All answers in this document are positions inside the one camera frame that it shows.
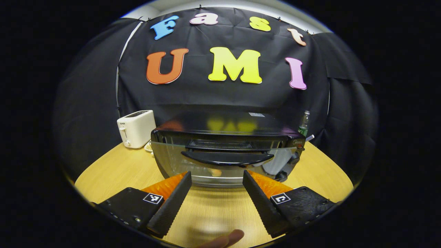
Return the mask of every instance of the table surface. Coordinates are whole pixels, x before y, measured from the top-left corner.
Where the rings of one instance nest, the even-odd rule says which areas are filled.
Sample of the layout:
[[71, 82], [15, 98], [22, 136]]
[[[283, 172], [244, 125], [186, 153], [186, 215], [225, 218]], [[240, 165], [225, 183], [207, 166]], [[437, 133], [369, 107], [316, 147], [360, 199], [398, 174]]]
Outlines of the table surface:
[[[86, 200], [101, 203], [126, 187], [143, 189], [163, 179], [150, 152], [126, 148], [121, 143], [91, 164], [75, 186]], [[291, 188], [307, 186], [333, 202], [344, 200], [353, 190], [343, 170], [309, 142], [283, 184]], [[195, 247], [234, 229], [243, 230], [245, 236], [233, 248], [274, 240], [244, 188], [192, 186], [163, 240]]]

